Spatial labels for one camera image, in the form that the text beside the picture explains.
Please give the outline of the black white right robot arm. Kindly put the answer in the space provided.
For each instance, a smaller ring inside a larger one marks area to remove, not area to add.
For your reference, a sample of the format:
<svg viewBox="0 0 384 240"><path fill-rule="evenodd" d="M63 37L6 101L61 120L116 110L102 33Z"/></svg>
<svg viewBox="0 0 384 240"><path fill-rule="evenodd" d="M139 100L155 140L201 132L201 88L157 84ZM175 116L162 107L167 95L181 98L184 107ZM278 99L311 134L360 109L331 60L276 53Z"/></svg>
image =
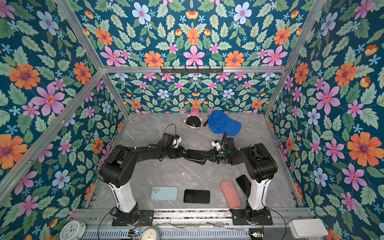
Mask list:
<svg viewBox="0 0 384 240"><path fill-rule="evenodd" d="M246 166L251 184L250 194L247 197L245 212L234 213L233 217L245 219L246 223L251 225L271 217L266 198L269 184L278 172L278 166L263 144L237 149L233 138L223 137L221 142L214 142L214 148L205 154L205 159L217 164Z"/></svg>

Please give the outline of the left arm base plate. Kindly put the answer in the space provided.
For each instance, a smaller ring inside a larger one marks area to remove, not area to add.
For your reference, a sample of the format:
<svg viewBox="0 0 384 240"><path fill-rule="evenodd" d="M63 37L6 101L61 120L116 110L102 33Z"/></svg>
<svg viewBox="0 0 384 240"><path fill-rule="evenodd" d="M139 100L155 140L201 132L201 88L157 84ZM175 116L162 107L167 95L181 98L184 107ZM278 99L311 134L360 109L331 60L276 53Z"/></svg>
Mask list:
<svg viewBox="0 0 384 240"><path fill-rule="evenodd" d="M155 211L153 210L133 210L130 213L118 211L115 214L112 226L114 227L136 227L152 225Z"/></svg>

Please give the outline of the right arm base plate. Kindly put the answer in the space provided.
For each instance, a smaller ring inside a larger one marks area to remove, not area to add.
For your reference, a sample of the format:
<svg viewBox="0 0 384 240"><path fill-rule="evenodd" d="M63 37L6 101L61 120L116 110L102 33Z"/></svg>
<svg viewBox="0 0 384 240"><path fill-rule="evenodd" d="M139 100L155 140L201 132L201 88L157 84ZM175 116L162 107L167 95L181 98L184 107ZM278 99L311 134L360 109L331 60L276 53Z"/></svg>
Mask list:
<svg viewBox="0 0 384 240"><path fill-rule="evenodd" d="M260 210L259 213L254 214L251 210L250 213L247 213L245 209L230 209L232 214L233 225L235 226L272 226L273 220L269 210L264 209Z"/></svg>

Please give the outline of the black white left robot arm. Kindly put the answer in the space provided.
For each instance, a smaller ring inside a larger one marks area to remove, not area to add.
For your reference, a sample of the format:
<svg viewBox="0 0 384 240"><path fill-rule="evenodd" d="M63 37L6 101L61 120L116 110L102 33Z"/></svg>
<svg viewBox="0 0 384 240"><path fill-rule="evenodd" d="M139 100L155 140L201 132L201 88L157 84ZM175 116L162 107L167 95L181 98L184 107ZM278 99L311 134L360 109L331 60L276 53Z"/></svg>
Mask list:
<svg viewBox="0 0 384 240"><path fill-rule="evenodd" d="M140 221L139 206L131 189L131 178L136 163L147 160L178 159L185 155L180 146L182 138L176 134L164 133L156 144L146 147L125 147L117 145L100 168L103 181L112 190L116 201L113 225L136 225Z"/></svg>

